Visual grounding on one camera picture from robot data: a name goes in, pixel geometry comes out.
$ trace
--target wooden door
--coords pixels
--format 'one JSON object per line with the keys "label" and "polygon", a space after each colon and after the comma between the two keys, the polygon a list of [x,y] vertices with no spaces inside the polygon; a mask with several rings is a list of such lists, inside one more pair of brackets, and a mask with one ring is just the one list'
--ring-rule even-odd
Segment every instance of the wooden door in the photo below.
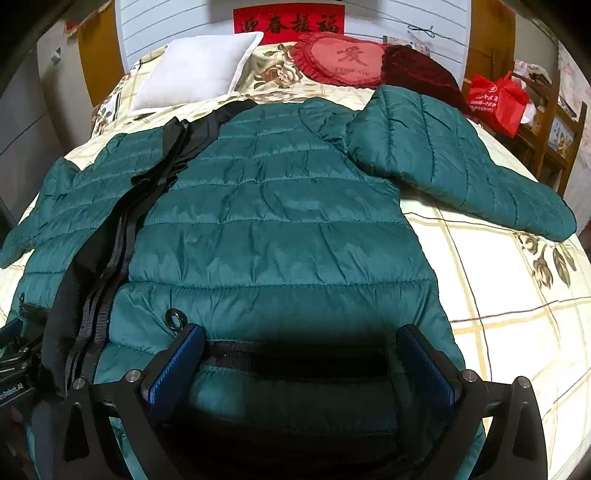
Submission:
{"label": "wooden door", "polygon": [[462,92],[470,88],[479,73],[493,81],[513,70],[515,54],[515,13],[499,0],[472,0],[470,48]]}
{"label": "wooden door", "polygon": [[78,30],[80,62],[92,106],[100,104],[124,74],[112,1]]}

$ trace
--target screw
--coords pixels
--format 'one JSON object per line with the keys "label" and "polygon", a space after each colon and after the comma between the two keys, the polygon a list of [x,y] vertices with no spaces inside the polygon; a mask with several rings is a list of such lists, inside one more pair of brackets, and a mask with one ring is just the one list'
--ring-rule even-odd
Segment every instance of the screw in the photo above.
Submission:
{"label": "screw", "polygon": [[462,372],[462,377],[467,382],[475,382],[478,380],[478,374],[474,370],[464,370]]}
{"label": "screw", "polygon": [[137,382],[141,376],[142,376],[142,372],[140,370],[129,370],[129,372],[127,372],[125,374],[125,379],[129,383],[133,383],[133,382]]}
{"label": "screw", "polygon": [[526,377],[518,377],[517,383],[519,385],[521,385],[523,388],[530,388],[531,387],[531,382]]}
{"label": "screw", "polygon": [[84,380],[84,378],[76,378],[72,382],[72,388],[74,390],[80,390],[82,387],[84,387],[84,385],[86,385],[86,380]]}

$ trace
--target red heart-shaped pillow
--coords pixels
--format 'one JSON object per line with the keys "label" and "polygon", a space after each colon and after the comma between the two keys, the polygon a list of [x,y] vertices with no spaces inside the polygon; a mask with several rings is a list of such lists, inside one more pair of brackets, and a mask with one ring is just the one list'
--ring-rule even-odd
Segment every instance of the red heart-shaped pillow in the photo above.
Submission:
{"label": "red heart-shaped pillow", "polygon": [[387,45],[330,32],[301,37],[291,55],[307,77],[320,83],[377,87]]}

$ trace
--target red velvet cushion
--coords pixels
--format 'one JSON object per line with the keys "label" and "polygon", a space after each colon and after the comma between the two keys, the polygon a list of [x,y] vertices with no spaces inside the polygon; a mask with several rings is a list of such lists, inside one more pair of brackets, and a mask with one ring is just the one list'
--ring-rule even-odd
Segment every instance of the red velvet cushion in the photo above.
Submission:
{"label": "red velvet cushion", "polygon": [[377,87],[382,83],[380,43],[322,32],[301,37],[291,50],[295,64],[320,83]]}
{"label": "red velvet cushion", "polygon": [[453,75],[435,60],[409,47],[392,45],[386,48],[382,80],[386,85],[429,95],[472,115]]}

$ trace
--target red plastic bag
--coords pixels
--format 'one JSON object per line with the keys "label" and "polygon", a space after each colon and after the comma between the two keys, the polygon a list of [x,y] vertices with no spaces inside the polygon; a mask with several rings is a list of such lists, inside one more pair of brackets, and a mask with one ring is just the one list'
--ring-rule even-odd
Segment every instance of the red plastic bag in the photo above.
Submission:
{"label": "red plastic bag", "polygon": [[476,74],[468,92],[468,105],[493,130],[511,138],[517,133],[530,97],[511,81],[511,72],[496,83]]}

